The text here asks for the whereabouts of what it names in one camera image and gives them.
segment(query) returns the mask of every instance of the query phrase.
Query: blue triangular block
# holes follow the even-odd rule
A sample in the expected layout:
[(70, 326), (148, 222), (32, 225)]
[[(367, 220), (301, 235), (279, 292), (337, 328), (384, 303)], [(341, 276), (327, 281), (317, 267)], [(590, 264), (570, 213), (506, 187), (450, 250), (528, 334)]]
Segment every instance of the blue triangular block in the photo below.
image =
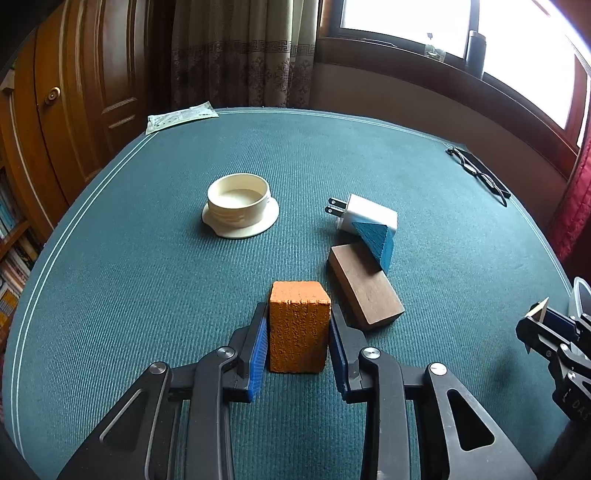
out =
[(353, 226), (384, 273), (388, 273), (394, 252), (394, 237), (388, 225), (380, 223), (353, 222)]

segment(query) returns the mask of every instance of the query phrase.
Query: red curtain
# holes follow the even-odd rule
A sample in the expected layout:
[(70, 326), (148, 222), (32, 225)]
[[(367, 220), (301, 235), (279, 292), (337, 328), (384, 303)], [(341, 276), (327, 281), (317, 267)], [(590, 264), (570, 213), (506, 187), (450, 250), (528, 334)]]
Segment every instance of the red curtain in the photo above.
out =
[[(548, 242), (561, 262), (573, 253), (591, 215), (591, 122), (566, 193), (547, 232)], [(584, 249), (588, 254), (591, 249)]]

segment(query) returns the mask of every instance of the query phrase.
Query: green table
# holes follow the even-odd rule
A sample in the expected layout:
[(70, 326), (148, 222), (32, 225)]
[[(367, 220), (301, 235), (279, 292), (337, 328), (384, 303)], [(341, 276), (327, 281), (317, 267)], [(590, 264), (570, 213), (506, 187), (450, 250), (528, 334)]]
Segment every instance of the green table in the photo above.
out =
[[(7, 430), (54, 478), (153, 361), (197, 361), (247, 325), (274, 280), (319, 280), (336, 242), (329, 196), (356, 193), (399, 213), (389, 279), (406, 313), (370, 341), (401, 362), (446, 364), (535, 467), (566, 424), (539, 355), (515, 325), (569, 284), (533, 220), (504, 208), (441, 139), (373, 119), (283, 109), (140, 136), (86, 188), (44, 248), (10, 334)], [(229, 241), (201, 222), (208, 185), (265, 177), (281, 212), (262, 235)], [(232, 406), (237, 479), (359, 477), (364, 405), (320, 375), (266, 373)], [(411, 445), (414, 476), (418, 453)]]

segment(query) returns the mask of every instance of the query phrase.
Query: window sill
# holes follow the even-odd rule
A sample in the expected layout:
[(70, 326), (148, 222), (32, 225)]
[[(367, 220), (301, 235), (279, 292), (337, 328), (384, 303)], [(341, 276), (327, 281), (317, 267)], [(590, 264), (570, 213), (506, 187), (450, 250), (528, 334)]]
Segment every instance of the window sill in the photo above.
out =
[(568, 179), (577, 152), (526, 107), (497, 88), (423, 55), (371, 41), (320, 38), (316, 61), (367, 70), (427, 88), (479, 112), (535, 149)]

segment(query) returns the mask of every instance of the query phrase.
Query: white paper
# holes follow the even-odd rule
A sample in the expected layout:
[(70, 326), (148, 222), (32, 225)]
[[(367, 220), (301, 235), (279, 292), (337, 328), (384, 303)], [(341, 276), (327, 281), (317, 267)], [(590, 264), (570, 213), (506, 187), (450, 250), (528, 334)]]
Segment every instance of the white paper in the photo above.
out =
[(209, 102), (201, 105), (192, 106), (185, 110), (177, 110), (176, 112), (163, 113), (162, 115), (150, 115), (148, 117), (148, 128), (146, 128), (146, 135), (157, 132), (163, 128), (168, 128), (173, 125), (183, 124), (185, 122), (192, 122), (193, 120), (201, 120), (203, 118), (214, 118), (219, 116), (213, 109)]

